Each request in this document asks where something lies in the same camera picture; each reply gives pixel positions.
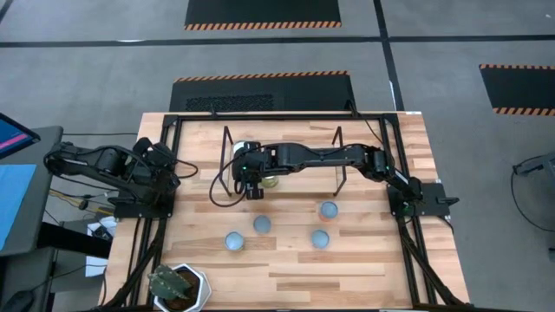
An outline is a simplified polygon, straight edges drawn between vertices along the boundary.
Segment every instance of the black bracket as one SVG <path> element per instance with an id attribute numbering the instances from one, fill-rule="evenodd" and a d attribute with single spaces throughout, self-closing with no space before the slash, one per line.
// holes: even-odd
<path id="1" fill-rule="evenodd" d="M 458 198 L 447 198 L 441 183 L 422 183 L 422 196 L 419 205 L 408 205 L 401 192 L 388 185 L 389 209 L 398 217 L 448 216 L 449 206 L 458 202 Z"/>

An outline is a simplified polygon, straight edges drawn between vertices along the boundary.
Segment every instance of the orange and black striped edge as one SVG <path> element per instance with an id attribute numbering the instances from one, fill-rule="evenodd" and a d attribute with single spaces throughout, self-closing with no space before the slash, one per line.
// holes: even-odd
<path id="1" fill-rule="evenodd" d="M 500 64 L 480 64 L 480 69 L 502 68 L 502 69 L 548 69 L 555 70 L 555 66 L 539 65 L 500 65 Z M 495 107 L 493 112 L 496 114 L 519 114 L 536 116 L 555 116 L 555 108 L 535 108 L 535 107 Z"/>
<path id="2" fill-rule="evenodd" d="M 533 108 L 533 107 L 496 107 L 496 114 L 522 114 L 536 116 L 555 116 L 555 108 Z"/>
<path id="3" fill-rule="evenodd" d="M 185 30 L 241 30 L 241 29 L 316 29 L 339 28 L 341 22 L 271 22 L 271 23 L 192 23 Z"/>
<path id="4" fill-rule="evenodd" d="M 183 82 L 183 81 L 214 81 L 214 80 L 231 80 L 231 79 L 279 78 L 279 77 L 299 77 L 299 76 L 315 76 L 315 75 L 349 75 L 349 72 L 347 70 L 332 70 L 332 71 L 301 72 L 301 73 L 196 76 L 196 77 L 177 78 L 173 80 L 173 82 L 175 83 L 175 82 Z"/>
<path id="5" fill-rule="evenodd" d="M 502 69 L 555 69 L 555 66 L 480 64 L 480 69 L 484 69 L 484 68 L 502 68 Z"/>

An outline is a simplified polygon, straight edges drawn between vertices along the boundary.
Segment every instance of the succulent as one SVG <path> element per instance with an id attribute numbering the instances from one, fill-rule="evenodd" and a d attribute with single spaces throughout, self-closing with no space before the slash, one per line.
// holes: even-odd
<path id="1" fill-rule="evenodd" d="M 153 274 L 148 275 L 148 279 L 149 289 L 153 295 L 166 300 L 188 299 L 185 291 L 192 287 L 191 284 L 167 265 L 158 266 Z"/>

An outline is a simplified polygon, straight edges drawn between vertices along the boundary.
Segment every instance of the black floor mat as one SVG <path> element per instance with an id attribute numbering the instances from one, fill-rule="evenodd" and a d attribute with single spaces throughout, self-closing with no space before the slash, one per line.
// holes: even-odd
<path id="1" fill-rule="evenodd" d="M 190 0 L 185 30 L 341 27 L 337 0 Z"/>
<path id="2" fill-rule="evenodd" d="M 344 110 L 354 101 L 346 71 L 179 78 L 170 112 Z"/>
<path id="3" fill-rule="evenodd" d="M 497 114 L 555 115 L 555 66 L 480 65 Z"/>

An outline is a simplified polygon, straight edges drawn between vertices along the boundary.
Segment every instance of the potted plant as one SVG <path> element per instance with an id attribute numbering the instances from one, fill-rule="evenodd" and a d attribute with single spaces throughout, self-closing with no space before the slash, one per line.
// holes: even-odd
<path id="1" fill-rule="evenodd" d="M 184 263 L 174 268 L 161 264 L 148 279 L 154 304 L 165 312 L 201 311 L 212 293 L 206 275 Z"/>

